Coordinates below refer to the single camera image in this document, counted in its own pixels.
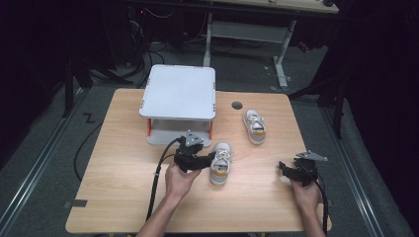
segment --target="person's left hand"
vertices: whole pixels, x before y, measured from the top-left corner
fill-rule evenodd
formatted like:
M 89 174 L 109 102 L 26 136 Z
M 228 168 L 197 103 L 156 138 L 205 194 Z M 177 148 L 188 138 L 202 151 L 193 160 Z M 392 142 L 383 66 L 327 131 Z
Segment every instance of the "person's left hand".
M 180 201 L 191 189 L 195 178 L 202 170 L 184 173 L 179 166 L 172 161 L 166 170 L 166 197 Z

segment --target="white lid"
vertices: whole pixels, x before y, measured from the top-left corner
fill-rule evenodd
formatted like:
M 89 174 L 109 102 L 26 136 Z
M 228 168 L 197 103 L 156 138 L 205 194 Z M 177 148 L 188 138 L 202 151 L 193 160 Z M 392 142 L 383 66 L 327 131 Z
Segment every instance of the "white lid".
M 210 67 L 154 65 L 139 113 L 149 119 L 212 120 L 215 71 Z

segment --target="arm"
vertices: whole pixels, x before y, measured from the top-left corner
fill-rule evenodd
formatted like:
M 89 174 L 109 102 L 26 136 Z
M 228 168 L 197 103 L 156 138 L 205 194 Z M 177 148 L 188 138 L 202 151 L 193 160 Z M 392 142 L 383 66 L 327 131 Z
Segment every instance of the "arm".
M 305 233 L 308 237 L 325 236 L 316 213 L 317 205 L 321 198 L 320 190 L 314 183 L 307 187 L 302 187 L 299 182 L 290 181 L 293 185 L 296 205 L 301 212 Z
M 201 170 L 197 170 L 186 174 L 172 161 L 166 170 L 166 196 L 136 234 L 136 237 L 163 236 L 173 213 L 200 173 Z

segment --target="white sneaker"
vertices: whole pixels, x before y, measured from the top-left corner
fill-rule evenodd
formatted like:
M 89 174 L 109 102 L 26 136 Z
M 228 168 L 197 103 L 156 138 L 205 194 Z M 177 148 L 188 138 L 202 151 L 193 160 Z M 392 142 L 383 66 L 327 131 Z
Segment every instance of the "white sneaker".
M 218 143 L 215 148 L 215 157 L 210 163 L 210 181 L 215 185 L 223 185 L 230 172 L 232 150 L 225 142 Z
M 244 125 L 247 128 L 250 142 L 260 145 L 265 141 L 266 127 L 263 119 L 254 110 L 248 110 L 243 115 Z

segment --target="round hole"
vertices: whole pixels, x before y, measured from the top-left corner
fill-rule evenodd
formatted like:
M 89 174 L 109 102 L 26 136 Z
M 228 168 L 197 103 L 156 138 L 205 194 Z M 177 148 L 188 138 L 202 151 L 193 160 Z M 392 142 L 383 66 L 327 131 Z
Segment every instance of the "round hole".
M 240 102 L 233 102 L 231 104 L 231 106 L 235 109 L 235 110 L 241 110 L 243 108 L 243 105 Z

